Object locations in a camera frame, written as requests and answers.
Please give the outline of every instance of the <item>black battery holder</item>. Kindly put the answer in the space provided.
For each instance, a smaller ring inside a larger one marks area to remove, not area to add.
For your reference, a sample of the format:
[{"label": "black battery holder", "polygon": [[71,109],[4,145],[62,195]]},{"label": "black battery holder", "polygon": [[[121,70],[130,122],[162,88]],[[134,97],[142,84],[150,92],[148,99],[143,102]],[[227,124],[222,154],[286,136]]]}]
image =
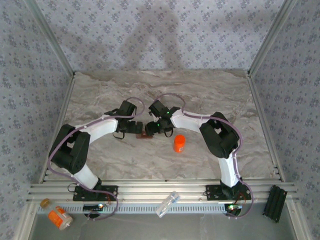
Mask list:
[{"label": "black battery holder", "polygon": [[279,222],[282,210],[285,205],[287,191],[284,189],[273,185],[270,190],[270,194],[266,205],[263,210],[264,216],[274,220],[276,223]]}]

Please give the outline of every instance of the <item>clear plastic container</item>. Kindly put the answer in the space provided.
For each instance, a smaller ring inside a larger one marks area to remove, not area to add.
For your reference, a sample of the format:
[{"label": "clear plastic container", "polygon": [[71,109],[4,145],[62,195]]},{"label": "clear plastic container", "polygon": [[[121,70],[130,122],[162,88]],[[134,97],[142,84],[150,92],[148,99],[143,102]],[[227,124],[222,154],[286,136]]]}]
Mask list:
[{"label": "clear plastic container", "polygon": [[62,207],[53,204],[48,198],[42,200],[40,206],[44,209],[50,221],[60,230],[69,227],[73,221],[72,217]]},{"label": "clear plastic container", "polygon": [[179,195],[176,191],[173,191],[173,192],[160,204],[160,206],[157,208],[157,210],[155,211],[155,213],[159,216],[159,218],[162,218],[162,217],[169,211],[169,209],[172,207],[172,205],[174,205],[175,203],[178,202],[179,199],[180,199],[180,195]]}]

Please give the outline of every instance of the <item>metal floor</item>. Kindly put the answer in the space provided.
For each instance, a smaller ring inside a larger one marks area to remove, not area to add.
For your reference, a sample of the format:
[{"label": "metal floor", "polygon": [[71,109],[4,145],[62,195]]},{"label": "metal floor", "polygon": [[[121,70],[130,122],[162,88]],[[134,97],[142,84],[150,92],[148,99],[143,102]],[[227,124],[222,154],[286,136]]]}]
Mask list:
[{"label": "metal floor", "polygon": [[255,204],[244,218],[223,214],[116,214],[88,221],[72,214],[72,225],[60,231],[45,214],[37,214],[29,240],[295,240],[285,205],[279,223],[262,215],[265,204]]}]

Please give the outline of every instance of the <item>aluminum frame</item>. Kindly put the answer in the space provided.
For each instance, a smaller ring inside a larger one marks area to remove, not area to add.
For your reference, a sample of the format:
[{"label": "aluminum frame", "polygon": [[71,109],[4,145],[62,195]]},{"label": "aluminum frame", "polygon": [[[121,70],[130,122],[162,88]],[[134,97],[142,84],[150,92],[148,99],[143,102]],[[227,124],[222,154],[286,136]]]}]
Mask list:
[{"label": "aluminum frame", "polygon": [[250,77],[254,77],[259,70],[259,67],[266,58],[267,53],[271,49],[282,27],[285,25],[289,14],[291,13],[298,0],[285,0],[277,13],[268,33],[266,34],[263,43],[261,44],[257,54],[255,55],[249,68]]},{"label": "aluminum frame", "polygon": [[[292,182],[281,182],[272,179],[244,179],[251,187],[254,194],[255,203],[266,203],[272,185],[277,185],[288,191],[286,206],[290,213],[290,219],[298,240],[312,239],[308,225],[304,218],[299,195],[296,186]],[[72,183],[67,180],[46,181],[42,184],[33,184],[27,196],[27,205],[21,214],[20,224],[16,232],[15,240],[26,240],[29,238],[33,221],[39,209],[39,202],[44,198],[50,198],[58,204],[75,206],[79,204],[98,204],[107,203],[101,201],[73,202],[73,193],[68,192],[67,186]],[[225,204],[232,201],[207,201],[204,195],[205,186],[208,184],[219,184],[218,180],[213,179],[146,179],[146,180],[109,180],[104,181],[103,185],[118,185],[118,198],[122,206],[132,204],[159,204],[170,192],[178,191],[181,199],[180,204]]]},{"label": "aluminum frame", "polygon": [[68,62],[68,59],[64,54],[64,51],[59,45],[54,32],[51,30],[49,24],[47,23],[46,18],[42,14],[41,9],[39,8],[37,2],[35,0],[24,0],[24,2],[29,8],[34,20],[38,24],[46,40],[51,45],[51,48],[55,53],[55,55],[57,56],[57,58],[59,59],[60,63],[62,64],[62,67],[70,76],[73,76],[74,73],[73,73],[72,67],[70,66],[70,63]]}]

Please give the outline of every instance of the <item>metal rail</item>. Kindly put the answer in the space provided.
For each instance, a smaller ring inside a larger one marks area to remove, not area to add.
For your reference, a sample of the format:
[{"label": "metal rail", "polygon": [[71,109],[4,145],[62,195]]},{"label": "metal rail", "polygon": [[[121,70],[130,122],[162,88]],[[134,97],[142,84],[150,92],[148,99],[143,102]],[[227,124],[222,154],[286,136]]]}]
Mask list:
[{"label": "metal rail", "polygon": [[53,52],[59,59],[62,67],[64,70],[69,74],[69,76],[73,76],[73,70],[68,62],[68,59],[62,50],[60,44],[58,43],[58,40],[54,34],[54,32],[51,30],[49,24],[46,21],[45,16],[41,12],[40,7],[38,6],[37,2],[35,0],[25,0],[24,1],[27,7],[29,8],[31,14],[34,17],[34,20],[38,24],[39,28],[41,29],[43,35],[45,36],[48,43],[51,45]]},{"label": "metal rail", "polygon": [[287,18],[291,13],[294,6],[297,4],[298,0],[285,0],[278,11],[268,33],[266,34],[263,43],[261,44],[257,54],[255,55],[251,66],[249,68],[250,77],[254,77],[259,70],[259,67],[264,62],[267,53],[272,48],[273,43],[275,42],[279,32],[282,27],[287,22]]},{"label": "metal rail", "polygon": [[[244,179],[252,188],[254,201],[267,202],[269,192],[272,185],[277,185],[288,191],[288,198],[294,202],[299,200],[295,184],[292,182],[281,182],[272,179]],[[67,187],[71,184],[69,181],[45,182],[43,184],[33,184],[27,196],[27,201],[39,203],[44,198],[52,199],[57,203],[74,204],[73,193],[69,192]],[[181,179],[181,180],[109,180],[103,181],[103,185],[117,185],[118,199],[121,204],[158,204],[161,203],[171,192],[177,191],[180,196],[180,203],[232,203],[233,201],[207,201],[204,195],[206,185],[219,185],[219,180],[197,180],[197,179]],[[74,186],[70,186],[70,191],[74,190]],[[101,203],[100,201],[85,202],[88,204]]]},{"label": "metal rail", "polygon": [[[70,83],[68,85],[68,88],[66,90],[66,93],[65,93],[65,96],[64,96],[64,100],[63,100],[63,104],[61,106],[61,109],[60,109],[60,114],[59,114],[59,117],[58,117],[58,120],[57,120],[57,123],[55,125],[55,128],[54,128],[54,132],[53,132],[53,135],[52,135],[52,139],[51,139],[51,142],[50,142],[50,145],[49,146],[52,146],[54,144],[54,141],[60,131],[60,128],[64,122],[64,119],[65,119],[65,115],[66,115],[66,112],[67,112],[67,109],[68,109],[68,104],[69,104],[69,100],[70,100],[70,97],[71,97],[71,93],[72,93],[72,90],[74,88],[74,85],[75,85],[75,77],[73,76],[70,80]],[[42,167],[42,171],[41,171],[41,174],[40,174],[40,178],[38,180],[39,183],[43,183],[45,177],[47,176],[46,172],[47,172],[47,164],[43,164],[43,167]]]},{"label": "metal rail", "polygon": [[259,119],[260,119],[262,131],[263,131],[263,134],[264,134],[264,137],[265,137],[266,145],[267,145],[268,150],[269,150],[270,155],[271,155],[271,160],[272,160],[273,164],[276,166],[276,168],[278,170],[279,178],[283,182],[285,182],[286,181],[285,173],[284,173],[284,171],[282,169],[282,166],[281,166],[281,163],[279,161],[279,156],[278,156],[278,153],[276,151],[275,142],[274,142],[274,140],[272,138],[272,135],[271,135],[271,131],[270,131],[270,128],[269,128],[267,117],[265,115],[265,112],[264,112],[260,97],[258,95],[258,90],[256,88],[255,83],[252,81],[252,78],[249,75],[247,75],[247,79],[248,79],[249,87],[250,87],[250,90],[251,90],[251,93],[252,93],[253,102],[254,102],[255,107],[256,107],[256,109],[258,111],[258,116],[259,116]]}]

